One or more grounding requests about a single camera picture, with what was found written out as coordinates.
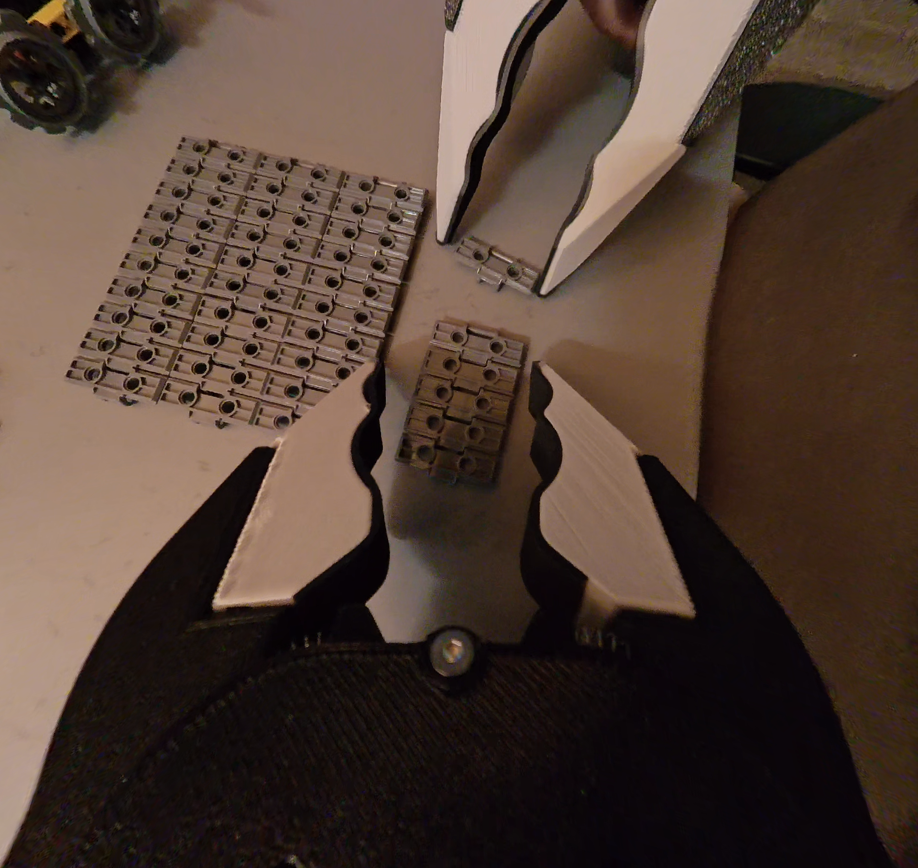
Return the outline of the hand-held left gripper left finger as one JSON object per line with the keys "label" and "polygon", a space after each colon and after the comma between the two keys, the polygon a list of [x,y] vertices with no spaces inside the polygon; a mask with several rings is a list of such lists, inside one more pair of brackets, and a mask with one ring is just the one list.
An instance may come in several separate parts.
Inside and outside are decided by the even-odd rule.
{"label": "hand-held left gripper left finger", "polygon": [[213,610],[291,608],[384,528],[373,479],[384,364],[361,365],[276,442]]}

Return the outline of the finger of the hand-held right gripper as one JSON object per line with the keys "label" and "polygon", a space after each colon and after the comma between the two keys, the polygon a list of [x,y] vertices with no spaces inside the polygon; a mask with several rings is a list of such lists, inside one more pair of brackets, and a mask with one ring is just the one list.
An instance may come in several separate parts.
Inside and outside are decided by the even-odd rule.
{"label": "finger of the hand-held right gripper", "polygon": [[540,297],[570,277],[686,153],[690,126],[760,1],[648,1],[626,112],[590,164]]}
{"label": "finger of the hand-held right gripper", "polygon": [[437,239],[450,243],[536,38],[567,0],[445,0]]}

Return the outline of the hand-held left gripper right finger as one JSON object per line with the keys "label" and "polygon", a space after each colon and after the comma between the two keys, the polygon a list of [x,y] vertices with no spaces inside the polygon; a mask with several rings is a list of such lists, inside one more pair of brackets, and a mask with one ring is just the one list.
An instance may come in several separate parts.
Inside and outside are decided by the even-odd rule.
{"label": "hand-held left gripper right finger", "polygon": [[603,640],[623,613],[694,619],[640,451],[542,360],[532,365],[529,411],[539,482],[522,579],[547,627],[564,640]]}

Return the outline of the person's right hand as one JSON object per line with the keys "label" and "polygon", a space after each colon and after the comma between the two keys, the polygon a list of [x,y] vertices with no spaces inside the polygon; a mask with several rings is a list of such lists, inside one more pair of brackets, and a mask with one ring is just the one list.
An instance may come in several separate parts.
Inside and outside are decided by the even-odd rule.
{"label": "person's right hand", "polygon": [[634,52],[648,0],[579,0],[590,22],[612,42]]}

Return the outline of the black mesh chair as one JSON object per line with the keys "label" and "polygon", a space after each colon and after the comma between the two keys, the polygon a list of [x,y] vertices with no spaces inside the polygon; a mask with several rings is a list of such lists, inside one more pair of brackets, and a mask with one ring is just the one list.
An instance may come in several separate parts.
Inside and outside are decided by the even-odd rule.
{"label": "black mesh chair", "polygon": [[772,82],[743,90],[734,169],[770,181],[818,151],[882,100],[801,82]]}

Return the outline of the mat of joined track links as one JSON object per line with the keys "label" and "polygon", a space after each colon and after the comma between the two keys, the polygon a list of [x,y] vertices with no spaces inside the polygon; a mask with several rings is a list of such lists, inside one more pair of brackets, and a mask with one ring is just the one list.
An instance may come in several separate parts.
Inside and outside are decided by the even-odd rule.
{"label": "mat of joined track links", "polygon": [[283,431],[381,358],[428,203],[408,182],[183,136],[66,378]]}

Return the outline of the yellow black toy vehicle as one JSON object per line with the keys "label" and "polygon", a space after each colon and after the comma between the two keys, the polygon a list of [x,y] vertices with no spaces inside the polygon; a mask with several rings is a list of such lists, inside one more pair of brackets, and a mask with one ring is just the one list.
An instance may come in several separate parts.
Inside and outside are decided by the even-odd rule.
{"label": "yellow black toy vehicle", "polygon": [[163,45],[159,0],[2,0],[2,111],[49,135],[87,128],[112,74]]}

